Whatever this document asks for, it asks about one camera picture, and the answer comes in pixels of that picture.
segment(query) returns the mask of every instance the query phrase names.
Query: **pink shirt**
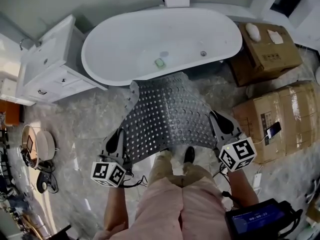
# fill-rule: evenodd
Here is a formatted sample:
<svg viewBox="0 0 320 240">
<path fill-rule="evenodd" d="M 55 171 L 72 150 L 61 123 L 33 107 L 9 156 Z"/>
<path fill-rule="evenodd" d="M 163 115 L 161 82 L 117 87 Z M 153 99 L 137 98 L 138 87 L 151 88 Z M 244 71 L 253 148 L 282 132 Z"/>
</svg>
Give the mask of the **pink shirt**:
<svg viewBox="0 0 320 240">
<path fill-rule="evenodd" d="M 221 199 L 205 177 L 183 188 L 163 178 L 144 192 L 129 229 L 98 232 L 94 240 L 230 240 Z"/>
</svg>

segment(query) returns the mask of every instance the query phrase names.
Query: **floor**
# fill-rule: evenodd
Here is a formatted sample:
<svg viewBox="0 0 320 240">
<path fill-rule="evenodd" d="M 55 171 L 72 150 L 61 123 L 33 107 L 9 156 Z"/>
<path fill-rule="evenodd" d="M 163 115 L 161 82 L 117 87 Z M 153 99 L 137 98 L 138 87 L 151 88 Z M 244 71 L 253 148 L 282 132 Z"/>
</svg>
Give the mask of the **floor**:
<svg viewBox="0 0 320 240">
<path fill-rule="evenodd" d="M 258 96 L 298 80 L 314 81 L 314 72 L 320 65 L 317 55 L 305 48 L 300 48 L 299 52 L 303 65 L 276 80 L 251 85 L 249 88 L 237 87 L 225 62 L 209 63 L 184 72 L 213 109 L 231 113 L 232 107 L 247 100 L 248 96 Z M 18 152 L 24 125 L 9 130 L 8 156 L 16 184 L 29 196 L 33 211 L 44 218 L 51 232 L 71 224 L 73 234 L 76 235 L 73 237 L 92 239 L 96 231 L 102 228 L 108 188 L 93 182 L 90 172 L 92 162 L 101 152 L 102 140 L 120 125 L 125 116 L 127 97 L 127 87 L 111 86 L 107 91 L 95 88 L 60 100 L 57 104 L 36 104 L 25 109 L 25 124 L 47 129 L 60 149 L 53 159 L 59 192 L 46 192 L 43 200 L 31 194 L 34 189 L 31 180 L 33 172 L 26 168 Z M 179 146 L 174 149 L 172 165 L 175 174 L 182 173 L 186 148 Z M 212 174 L 217 172 L 219 165 L 211 150 L 196 147 L 195 152 L 196 164 Z M 320 143 L 315 143 L 306 150 L 262 167 L 259 199 L 287 200 L 294 209 L 306 209 L 304 194 L 311 185 L 311 179 L 319 175 L 319 153 Z M 154 155 L 134 165 L 132 183 L 143 175 L 148 177 L 153 159 Z M 245 168 L 250 182 L 259 168 L 254 163 Z M 221 190 L 229 190 L 228 183 L 220 175 L 215 180 Z M 125 190 L 130 224 L 134 221 L 137 204 L 145 190 L 143 186 Z M 225 205 L 230 207 L 230 201 L 225 200 Z M 298 232 L 297 229 L 289 238 L 294 239 Z"/>
</svg>

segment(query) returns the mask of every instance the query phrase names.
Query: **person's arm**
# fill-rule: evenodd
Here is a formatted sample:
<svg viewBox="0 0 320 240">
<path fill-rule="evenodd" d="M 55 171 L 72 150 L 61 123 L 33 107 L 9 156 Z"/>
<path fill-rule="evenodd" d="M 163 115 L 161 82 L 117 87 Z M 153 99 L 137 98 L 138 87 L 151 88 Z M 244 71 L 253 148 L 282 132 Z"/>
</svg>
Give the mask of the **person's arm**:
<svg viewBox="0 0 320 240">
<path fill-rule="evenodd" d="M 112 231 L 116 226 L 124 225 L 123 230 L 126 230 L 129 227 L 128 221 L 125 189 L 111 187 L 104 212 L 104 229 Z"/>
<path fill-rule="evenodd" d="M 228 172 L 232 196 L 243 206 L 253 206 L 259 203 L 258 196 L 249 184 L 242 169 Z"/>
</svg>

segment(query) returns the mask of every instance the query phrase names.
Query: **blue screen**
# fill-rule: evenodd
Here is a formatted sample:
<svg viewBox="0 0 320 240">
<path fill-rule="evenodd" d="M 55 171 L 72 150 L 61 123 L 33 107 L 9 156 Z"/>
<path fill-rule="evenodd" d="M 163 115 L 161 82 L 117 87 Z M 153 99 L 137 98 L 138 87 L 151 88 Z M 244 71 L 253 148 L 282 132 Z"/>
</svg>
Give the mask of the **blue screen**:
<svg viewBox="0 0 320 240">
<path fill-rule="evenodd" d="M 274 204 L 232 217 L 238 234 L 259 229 L 285 216 Z"/>
</svg>

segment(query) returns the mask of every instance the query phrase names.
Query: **bathtub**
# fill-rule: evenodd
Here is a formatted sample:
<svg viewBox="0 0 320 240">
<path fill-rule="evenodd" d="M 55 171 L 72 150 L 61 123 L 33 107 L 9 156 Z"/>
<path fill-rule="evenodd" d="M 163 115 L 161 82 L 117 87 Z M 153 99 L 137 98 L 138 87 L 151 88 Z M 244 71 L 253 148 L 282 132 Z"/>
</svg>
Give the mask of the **bathtub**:
<svg viewBox="0 0 320 240">
<path fill-rule="evenodd" d="M 238 53 L 242 36 L 227 16 L 203 8 L 164 8 L 120 14 L 86 38 L 81 59 L 102 84 L 129 85 Z"/>
</svg>

